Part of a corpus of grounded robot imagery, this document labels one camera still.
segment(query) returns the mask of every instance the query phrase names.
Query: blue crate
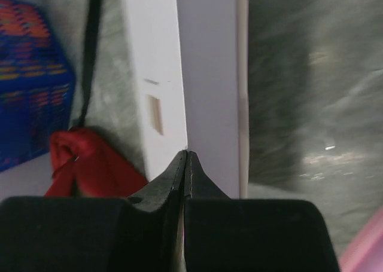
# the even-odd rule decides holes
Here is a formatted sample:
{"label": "blue crate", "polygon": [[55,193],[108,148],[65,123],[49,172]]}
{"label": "blue crate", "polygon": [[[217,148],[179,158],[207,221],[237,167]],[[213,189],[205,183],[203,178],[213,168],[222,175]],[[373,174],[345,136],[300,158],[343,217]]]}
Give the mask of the blue crate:
{"label": "blue crate", "polygon": [[74,84],[39,8],[0,0],[0,172],[49,151],[68,128]]}

